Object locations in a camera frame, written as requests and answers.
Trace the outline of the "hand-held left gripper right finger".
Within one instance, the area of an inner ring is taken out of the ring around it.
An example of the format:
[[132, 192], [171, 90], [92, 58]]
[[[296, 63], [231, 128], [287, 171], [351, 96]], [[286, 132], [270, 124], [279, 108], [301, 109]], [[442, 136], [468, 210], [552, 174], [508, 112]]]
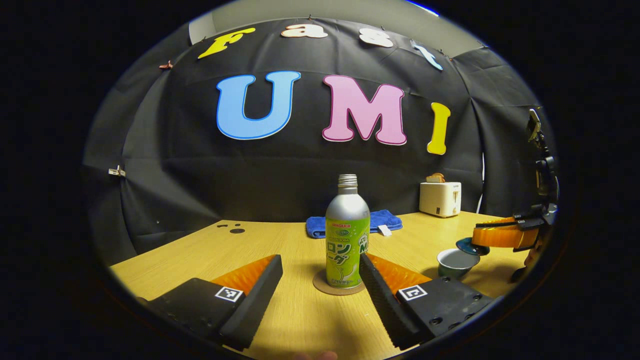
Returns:
[[494, 302], [452, 276], [432, 279], [367, 252], [359, 256], [359, 275], [400, 350], [454, 330]]

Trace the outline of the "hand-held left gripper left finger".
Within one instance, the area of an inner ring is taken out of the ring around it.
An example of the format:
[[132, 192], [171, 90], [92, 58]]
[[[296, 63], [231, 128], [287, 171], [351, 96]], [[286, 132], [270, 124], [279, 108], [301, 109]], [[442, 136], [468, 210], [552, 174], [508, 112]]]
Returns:
[[236, 351], [250, 347], [281, 280], [282, 258], [273, 254], [213, 280], [191, 278], [138, 301], [187, 332]]

